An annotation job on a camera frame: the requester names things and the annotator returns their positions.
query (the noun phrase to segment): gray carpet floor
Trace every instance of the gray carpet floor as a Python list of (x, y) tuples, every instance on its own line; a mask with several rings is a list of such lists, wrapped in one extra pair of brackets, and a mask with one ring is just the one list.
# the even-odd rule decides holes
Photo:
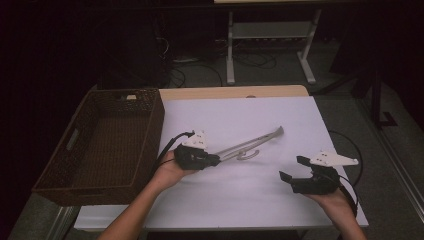
[[(299, 45), (281, 43), (280, 47), (257, 54), (249, 48), (237, 50), (235, 62), (236, 86), (254, 85), (304, 85), (309, 92), (333, 83), (341, 76), (329, 72), (337, 52), (336, 42), (315, 43), (309, 54), (309, 63), (317, 83), (306, 83), (296, 51)], [(196, 61), (176, 65), (171, 71), (170, 88), (225, 86), (225, 57), (215, 61)], [(415, 211), (409, 195), (400, 181), (391, 157), (382, 146), (379, 136), (387, 138), (394, 153), (401, 160), (417, 189), (424, 192), (424, 134), (403, 108), (396, 93), (383, 85), (382, 110), (390, 112), (398, 123), (396, 127), (377, 130), (368, 116), (369, 97), (362, 100), (349, 95), (353, 82), (345, 84), (326, 96), (316, 96), (316, 103), (331, 133), (336, 150), (341, 155), (359, 158), (351, 139), (359, 148), (364, 165), (357, 185), (360, 202), (369, 221), (365, 232), (370, 240), (424, 239), (423, 220)], [(353, 181), (359, 167), (346, 167)], [(46, 239), (58, 207), (39, 197), (32, 196), (18, 220), (10, 239)], [(62, 230), (64, 239), (95, 239), (97, 233), (87, 233), (72, 228)], [(302, 239), (336, 239), (335, 229), (312, 229), (299, 232)]]

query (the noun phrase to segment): white plastic bracket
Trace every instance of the white plastic bracket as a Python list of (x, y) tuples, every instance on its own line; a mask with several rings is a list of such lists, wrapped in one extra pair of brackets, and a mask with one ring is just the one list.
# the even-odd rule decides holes
[(311, 158), (310, 163), (324, 167), (332, 167), (358, 165), (358, 160), (323, 151), (318, 153), (315, 157)]
[(187, 140), (182, 142), (183, 146), (198, 148), (198, 149), (206, 149), (206, 138), (205, 132), (202, 131), (194, 131), (194, 135), (189, 137)]

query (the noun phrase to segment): white tabletop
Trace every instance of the white tabletop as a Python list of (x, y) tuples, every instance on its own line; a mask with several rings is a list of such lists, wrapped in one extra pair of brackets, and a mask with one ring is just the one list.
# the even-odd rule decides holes
[[(205, 131), (209, 153), (273, 132), (279, 126), (284, 128), (284, 135), (259, 146), (260, 153), (253, 159), (229, 160), (209, 167), (163, 192), (146, 220), (148, 230), (332, 225), (315, 202), (294, 194), (279, 176), (279, 171), (284, 171), (293, 177), (309, 178), (310, 168), (298, 164), (296, 156), (313, 157), (321, 150), (335, 151), (312, 97), (172, 100), (164, 101), (164, 106), (161, 149), (171, 138), (192, 130)], [(346, 176), (343, 168), (336, 169)], [(74, 227), (102, 230), (124, 208), (82, 207)], [(368, 225), (361, 208), (357, 219), (361, 226)]]

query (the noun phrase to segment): basket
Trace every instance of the basket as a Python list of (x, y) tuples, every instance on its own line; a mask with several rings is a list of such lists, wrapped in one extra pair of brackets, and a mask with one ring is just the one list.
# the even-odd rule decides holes
[(164, 115), (158, 89), (90, 91), (32, 191), (60, 206), (129, 204), (150, 180)]

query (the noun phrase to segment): desk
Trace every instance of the desk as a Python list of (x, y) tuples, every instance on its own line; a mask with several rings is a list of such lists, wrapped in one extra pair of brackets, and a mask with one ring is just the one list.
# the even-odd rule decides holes
[[(164, 100), (166, 114), (161, 148), (170, 136), (191, 129), (205, 130), (208, 152), (273, 131), (279, 125), (284, 127), (284, 135), (261, 146), (260, 154), (254, 159), (231, 160), (185, 177), (157, 199), (145, 228), (193, 231), (332, 226), (316, 203), (293, 194), (278, 174), (284, 169), (297, 177), (310, 177), (310, 169), (297, 164), (296, 156), (312, 157), (320, 150), (334, 150), (313, 98), (307, 96), (302, 86), (222, 88), (223, 94), (220, 89), (161, 90), (167, 99)], [(281, 94), (275, 97), (278, 90)], [(209, 99), (199, 99), (203, 91)], [(271, 97), (265, 97), (267, 91)], [(282, 97), (285, 91), (291, 97)], [(245, 97), (245, 93), (262, 97), (239, 98)], [(184, 95), (190, 100), (170, 100)], [(337, 170), (346, 176), (343, 168)], [(82, 207), (74, 227), (102, 230), (125, 207)], [(358, 221), (361, 226), (368, 224), (362, 209), (359, 209)]]

